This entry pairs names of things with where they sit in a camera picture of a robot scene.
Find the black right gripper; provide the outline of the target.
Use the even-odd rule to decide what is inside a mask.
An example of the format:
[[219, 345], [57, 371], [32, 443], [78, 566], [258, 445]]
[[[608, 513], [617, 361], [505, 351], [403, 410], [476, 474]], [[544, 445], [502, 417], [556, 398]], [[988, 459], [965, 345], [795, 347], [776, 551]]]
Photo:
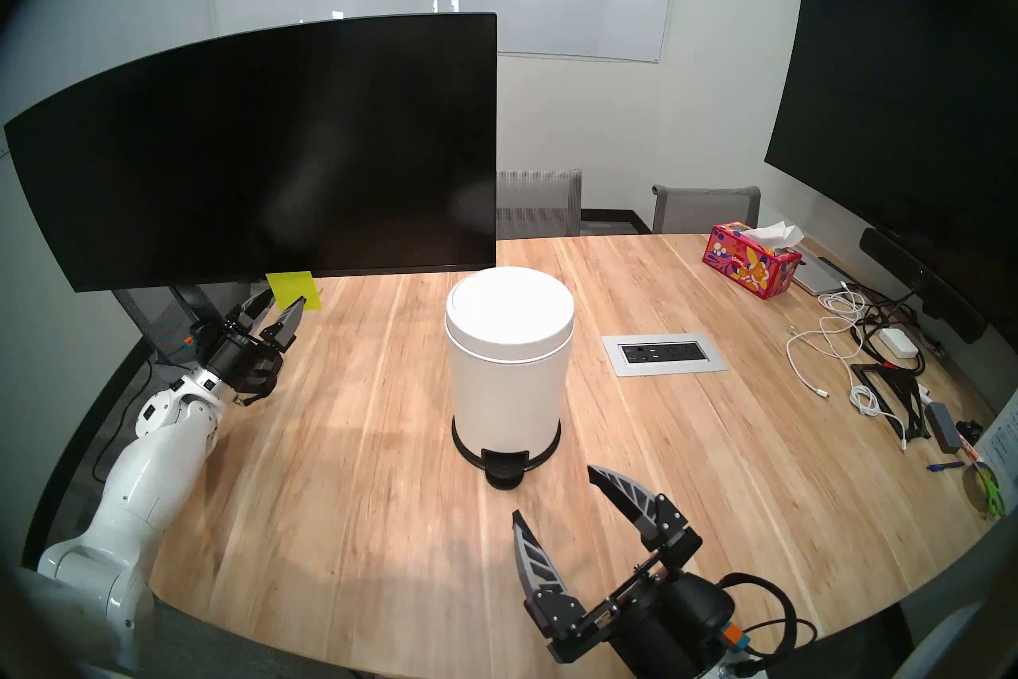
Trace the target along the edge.
[[734, 601], [687, 572], [702, 546], [664, 494], [602, 466], [589, 482], [636, 528], [649, 559], [590, 611], [572, 597], [520, 511], [512, 513], [513, 553], [524, 609], [556, 663], [571, 665], [605, 644], [635, 678], [701, 678], [737, 652]]

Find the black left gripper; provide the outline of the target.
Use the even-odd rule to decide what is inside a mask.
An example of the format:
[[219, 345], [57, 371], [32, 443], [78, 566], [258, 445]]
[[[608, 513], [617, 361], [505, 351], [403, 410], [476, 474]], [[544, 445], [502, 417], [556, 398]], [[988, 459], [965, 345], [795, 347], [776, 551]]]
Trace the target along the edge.
[[278, 383], [286, 353], [295, 340], [305, 297], [281, 312], [258, 337], [251, 331], [275, 302], [272, 290], [262, 290], [227, 312], [227, 324], [192, 324], [191, 348], [197, 366], [211, 372], [238, 396], [239, 404], [269, 397]]

